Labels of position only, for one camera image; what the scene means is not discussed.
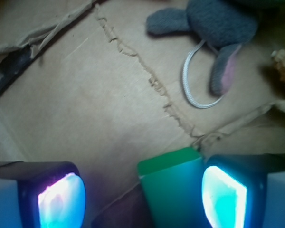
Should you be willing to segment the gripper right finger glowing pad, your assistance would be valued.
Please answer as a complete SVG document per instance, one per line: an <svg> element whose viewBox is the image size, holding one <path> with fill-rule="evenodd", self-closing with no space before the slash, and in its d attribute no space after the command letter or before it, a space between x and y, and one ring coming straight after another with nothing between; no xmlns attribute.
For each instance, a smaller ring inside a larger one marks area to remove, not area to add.
<svg viewBox="0 0 285 228"><path fill-rule="evenodd" d="M285 154L214 155L201 193L213 228L285 228Z"/></svg>

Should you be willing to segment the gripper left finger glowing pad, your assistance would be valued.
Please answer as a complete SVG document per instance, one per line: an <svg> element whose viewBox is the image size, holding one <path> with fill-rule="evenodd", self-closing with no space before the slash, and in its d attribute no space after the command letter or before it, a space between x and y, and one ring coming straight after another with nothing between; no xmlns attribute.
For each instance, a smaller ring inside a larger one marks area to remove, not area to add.
<svg viewBox="0 0 285 228"><path fill-rule="evenodd" d="M0 162L0 228L80 228L86 188L71 162Z"/></svg>

